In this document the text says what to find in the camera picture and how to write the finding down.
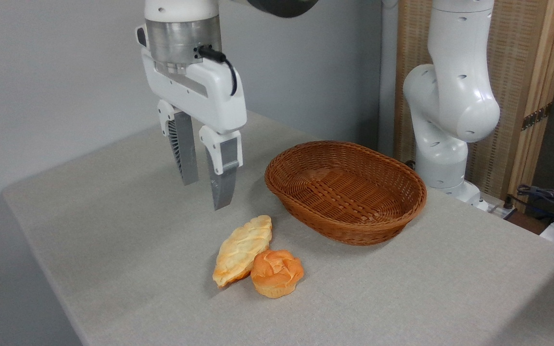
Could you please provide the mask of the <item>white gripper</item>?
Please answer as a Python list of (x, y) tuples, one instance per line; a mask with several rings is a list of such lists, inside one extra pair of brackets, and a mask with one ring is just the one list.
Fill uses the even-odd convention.
[(161, 131), (169, 141), (183, 184), (199, 179), (193, 117), (204, 124), (199, 134), (206, 148), (214, 210), (228, 206), (237, 170), (243, 165), (238, 130), (248, 120), (239, 73), (226, 63), (209, 59), (187, 66), (185, 74), (170, 73), (146, 48), (141, 49), (141, 59), (148, 85), (162, 99), (158, 102)]

